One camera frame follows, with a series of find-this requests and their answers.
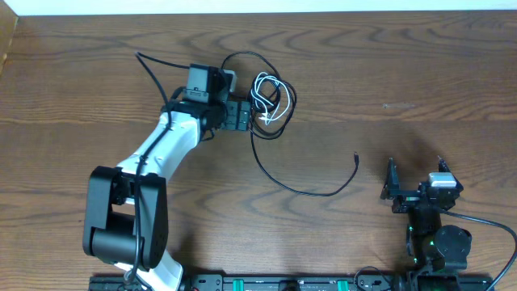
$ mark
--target black cable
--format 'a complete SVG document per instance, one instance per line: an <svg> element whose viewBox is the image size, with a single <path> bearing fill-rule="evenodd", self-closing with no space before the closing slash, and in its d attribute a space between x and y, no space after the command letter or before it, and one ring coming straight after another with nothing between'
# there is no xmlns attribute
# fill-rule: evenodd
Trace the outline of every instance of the black cable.
<svg viewBox="0 0 517 291"><path fill-rule="evenodd" d="M230 54L229 56L227 56L223 60L223 62L221 64L221 68L224 69L225 65L226 65L226 62L229 59L231 59L232 57L235 57L237 55L240 55L240 54L250 54L252 56L256 56L260 60L262 60L264 63L266 63L266 65L268 65L271 68L271 70L274 72L273 76L275 76L275 78L278 81L280 81L280 82L282 82L283 84L286 85L287 90L289 91L288 97L290 98L290 102L291 102L291 105L292 105L291 109L289 110L289 112L288 112L288 114L287 114L287 116L285 118L285 121L282 123L282 125L278 129L276 129L276 130L267 131L258 122L256 122L256 117L257 117L257 114L261 114L261 113L264 113L266 111L271 112L271 111L277 109L277 107L280 105L280 99L281 99L281 93L280 93L280 89L279 89L280 85L275 85L274 82L271 82L271 84L273 84L273 86L275 87L275 90L273 91L273 93L271 93L269 95L269 97L267 99L273 105L269 105L269 106L267 106L267 108L263 108L263 106L260 106L260 105L257 106L256 104L254 104L253 98L251 96L251 91L254 89L254 82L255 82L256 78L251 83L251 90L248 92L248 96L247 96L247 99L250 101L250 105L251 105L250 122L249 122L250 123L250 125L249 125L250 140L251 140L251 149L253 150L253 155L255 157L255 161L257 162L258 167L260 168L260 170L262 170L262 172L271 181L273 181L274 183L276 183L277 185L281 186L282 188L284 188L286 190L289 190L291 192L295 192L296 194L307 195L307 196L328 197L328 196L336 195L339 192L341 192L354 179L355 174L357 173L357 171L359 169L359 155L357 153L354 153L355 169L354 169L354 172L352 173L352 175L350 176L350 178L348 179L348 181L343 186L341 186L338 190L336 190L334 192L329 192L329 193L304 192L304 191L299 191L299 190L290 188L290 187L286 186L285 184L281 183L280 181L278 181L277 179L273 178L266 171L266 169L264 168L264 166L262 165L262 163L259 160L259 156L257 155L257 150L255 149L255 145L254 145L254 137L258 137L258 138L261 138L261 139L264 139L264 140L269 140L269 141L279 138L282 135L282 133L284 133L284 130L285 130L287 124L289 123L289 121L292 118L292 115L294 114L294 110L296 108L296 102L297 102L297 98L298 97L297 97L296 90L295 90L294 86L292 86L289 82L283 80L280 77L280 73L278 72L278 70L265 57L261 56L258 53L248 52L248 51L232 53L232 54Z"/></svg>
<svg viewBox="0 0 517 291"><path fill-rule="evenodd" d="M202 139L202 140L201 140L201 142L203 142L203 141L211 141L214 137L216 137L216 132L215 132L215 130L210 129L210 134L211 134L211 136L210 136L210 137L207 137L207 138L205 138L205 139Z"/></svg>
<svg viewBox="0 0 517 291"><path fill-rule="evenodd" d="M140 278L140 276L138 276L138 275L137 275L137 281L138 281L138 283L140 283L140 285L147 288L146 291L153 291L153 287L151 287L151 285L145 283L145 281L142 278Z"/></svg>
<svg viewBox="0 0 517 291"><path fill-rule="evenodd" d="M170 96L170 99L176 100L179 97L179 95L181 94L181 92L183 92L184 89L185 89L184 86L178 87L176 90L174 90L174 92Z"/></svg>
<svg viewBox="0 0 517 291"><path fill-rule="evenodd" d="M169 63L166 61L161 61L161 60L155 59L153 57L148 57L145 54L139 53L139 52L135 52L135 57L137 57L137 60L142 64L142 66L147 71L149 76L153 79L154 83L156 84L156 87L160 90L160 94L163 98L163 102L166 105L168 121L167 121L167 126L163 129L163 131L160 133L160 135L158 135L156 137L156 139L153 141L153 143L151 143L151 145L147 148L147 150L145 150L145 152L140 156L140 161L138 162L138 165L137 165L137 172L135 173L134 190L133 190L134 191L133 199L135 201L135 234L137 236L136 237L136 250L135 250L135 260L134 260L133 266L132 266L131 270L127 271L124 274L124 283L126 285L131 284L135 280L135 278L137 276L138 266L140 266L140 262L141 262L141 244L142 243L141 243L141 220L140 220L140 194L141 194L140 182L141 182L142 168L145 164L145 160L147 160L147 158L149 157L150 152L153 150L153 148L156 146L156 144L160 142L162 137L165 136L166 133L169 131L169 128L170 128L170 125L172 122L172 118L171 118L171 114L170 114L170 106L168 106L167 95L165 93L165 90L163 90L162 84L160 84L160 82L158 81L156 76L153 74L153 71L151 71L151 69L144 63L144 61L141 59L141 57L144 57L151 61L156 61L160 64L171 65L173 67L181 68L181 69L188 69L188 67L185 65L176 65L176 64L172 64L172 63Z"/></svg>
<svg viewBox="0 0 517 291"><path fill-rule="evenodd" d="M188 65L178 65L178 64L175 64L175 63L171 63L171 62L168 62L168 61L162 61L162 60L158 60L157 58L154 58L154 57L150 57L150 56L147 56L143 53L140 53L140 52L135 52L135 54L139 57L144 57L148 60L151 60L151 61L156 61L157 63L160 63L160 64L163 64L163 65L170 65L170 66L173 66L173 67L176 67L176 68L179 68L179 69L190 69L190 67Z"/></svg>
<svg viewBox="0 0 517 291"><path fill-rule="evenodd" d="M388 280L388 278L386 278L386 276L385 276L385 274L384 274L383 272L381 272L378 268L375 268L375 267L373 267L373 266L366 266L366 267L362 267L359 271L357 271L357 273L356 273L356 274L355 274L355 276L354 276L354 285L355 285L355 288L356 288L356 289L358 289L358 290L360 290L360 291L366 291L366 290L364 290L363 288L359 287L359 284L357 284L357 277L359 276L359 274L360 274L362 271L364 271L364 270L366 270L366 269L368 269L368 268L372 268L372 269L376 270L376 271L379 273L379 275L380 275L380 276L382 276L382 279L383 279L386 283L388 283L388 285L390 286L390 288L383 289L383 290L381 290L381 291L389 291L389 290L391 290L391 283L392 283L392 281L391 281L391 280Z"/></svg>
<svg viewBox="0 0 517 291"><path fill-rule="evenodd" d="M471 216L464 215L464 214L459 214L459 213L452 213L452 212L448 212L447 210L443 210L443 209L438 208L438 207L436 207L436 209L440 213L448 215L448 216L452 216L452 217L456 217L456 218L461 218L461 219L465 219L465 220L468 220L468 221L475 221L475 222L479 222L479 223L482 223L482 224L486 224L488 226L496 226L496 227L498 227L500 229L506 230L514 238L514 242L515 242L514 253L510 257L510 260L508 260L508 263L506 263L506 266L499 273L499 275L497 275L495 277L495 279L492 280L492 283L490 284L490 286L488 286L488 288L486 288L486 290L485 290L485 291L490 291L499 282L499 280L501 280L501 278L508 273L508 271L511 268L511 265L515 262L515 258L517 258L517 234L515 234L513 229L511 229L510 227L505 226L505 225L503 225L501 223L498 223L498 222L495 222L495 221L490 221L490 220L486 220L486 219L482 219L482 218L478 218L478 217L471 217Z"/></svg>

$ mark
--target white cable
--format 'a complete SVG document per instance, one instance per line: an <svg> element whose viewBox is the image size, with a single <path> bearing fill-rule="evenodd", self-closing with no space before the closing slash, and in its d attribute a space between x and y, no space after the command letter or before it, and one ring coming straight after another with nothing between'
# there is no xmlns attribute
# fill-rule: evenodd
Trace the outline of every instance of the white cable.
<svg viewBox="0 0 517 291"><path fill-rule="evenodd" d="M278 103L278 106L275 108L275 110L271 114L271 116L269 116L269 112L267 111L267 107L266 107L266 104L264 103L264 101L266 101L271 106L273 106L274 104L268 98L266 98L266 97L264 97L264 96L262 96L260 94L260 87L262 86L264 81L268 81L276 89L278 89L280 87L280 85L281 85L284 88L284 90L285 90L285 92L287 94L288 106L278 116L275 116L275 115L278 112L278 108L280 107L280 101ZM280 117L282 117L285 114L285 112L288 111L289 106L291 106L291 94L289 93L288 87L285 85L285 83L283 83L280 80L278 80L275 76L270 75L270 74L268 74L266 72L261 72L260 74L257 75L257 78L255 78L255 81L254 81L254 84L253 84L253 88L251 90L251 97L254 99L255 106L257 108L259 107L259 103L258 102L260 102L263 105L263 108L264 108L265 112L263 113L262 117L259 117L259 119L260 120L264 120L266 125L269 125L272 121L278 120Z"/></svg>

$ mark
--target small robot arm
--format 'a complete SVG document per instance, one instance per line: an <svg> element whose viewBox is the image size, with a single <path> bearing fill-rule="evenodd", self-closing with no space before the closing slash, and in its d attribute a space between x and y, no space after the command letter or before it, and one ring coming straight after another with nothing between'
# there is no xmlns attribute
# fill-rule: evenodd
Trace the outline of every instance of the small robot arm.
<svg viewBox="0 0 517 291"><path fill-rule="evenodd" d="M134 203L137 168L144 159L138 175L141 258L140 265L135 266L137 279L156 290L179 287L183 268L166 251L166 185L207 131L213 135L214 129L247 129L250 104L228 100L236 80L233 71L192 64L187 85L162 108L158 125L137 151L117 167L95 168L88 187L82 240L87 255L125 271L133 268L137 251L135 216L117 213L112 206Z"/></svg>

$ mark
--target wood grain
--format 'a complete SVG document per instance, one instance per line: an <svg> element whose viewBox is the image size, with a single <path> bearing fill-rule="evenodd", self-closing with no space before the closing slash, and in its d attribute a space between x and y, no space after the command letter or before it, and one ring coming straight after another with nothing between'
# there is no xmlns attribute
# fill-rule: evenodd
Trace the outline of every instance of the wood grain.
<svg viewBox="0 0 517 291"><path fill-rule="evenodd" d="M82 252L89 174L115 166L153 129L162 106L134 59L220 65L266 56L299 92L278 141L257 142L288 185L347 190L318 199L271 183L249 135L220 132L190 152L168 186L169 251L188 269L353 273L410 266L406 217L379 200L389 157L408 187L445 157L465 191L455 210L517 228L515 12L125 15L19 21L0 79L0 281L5 289L85 289L116 270ZM265 68L229 63L240 92ZM171 92L185 71L153 65ZM467 273L496 276L511 237L473 234ZM498 289L517 287L517 271Z"/></svg>
<svg viewBox="0 0 517 291"><path fill-rule="evenodd" d="M7 59L7 52L15 33L17 19L18 16L10 7L0 0L0 75L2 75L3 62Z"/></svg>

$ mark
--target cable bundle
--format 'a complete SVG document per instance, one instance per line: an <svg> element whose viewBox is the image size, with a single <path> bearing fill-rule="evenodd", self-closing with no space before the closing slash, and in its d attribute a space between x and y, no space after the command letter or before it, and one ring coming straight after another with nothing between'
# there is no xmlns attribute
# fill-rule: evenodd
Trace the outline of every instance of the cable bundle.
<svg viewBox="0 0 517 291"><path fill-rule="evenodd" d="M251 103L251 114L250 114L250 139L251 139L251 149L253 150L253 155L255 157L255 161L258 164L258 167L264 175L267 176L271 181L275 182L277 185L281 186L282 188L289 190L291 192L295 192L296 194L301 195L307 195L307 196L318 196L318 197L327 197L327 196L333 196L341 192L351 181L354 179L355 174L357 173L357 170L359 168L359 155L357 153L354 153L354 162L355 162L355 169L352 172L352 175L350 178L346 181L346 183L341 186L338 190L334 192L329 193L313 193L313 192L304 192L299 191L293 188L290 188L283 183L279 182L277 179L273 178L267 171L264 169L264 166L259 160L259 157L257 155L257 150L255 149L254 144L254 137L258 137L264 140L274 140L276 138L279 138L282 133L285 130L285 127L289 123L289 121L292 118L292 114L294 113L294 109L296 108L296 101L297 101L297 95L296 90L294 87L287 81L283 80L280 77L280 73L278 70L268 61L265 57L259 55L258 53L253 52L236 52L232 53L229 56L226 57L226 59L223 61L221 68L225 68L226 62L239 54L250 54L253 56L258 57L263 62L265 62L271 70L274 72L273 74L269 74L266 72L262 72L257 75L257 77L253 80L251 83L250 91L248 92L248 100ZM275 88L275 91L271 93L268 97L266 97L261 91L261 86L265 83L269 82L273 87ZM282 99L281 92L284 91L287 99L288 104L286 108L277 115L279 108L280 108L280 101ZM282 116L285 116L285 120L282 123L282 125L276 129L276 130L266 130L260 122L257 120L263 120L264 124L266 126L270 125L272 121L279 120Z"/></svg>

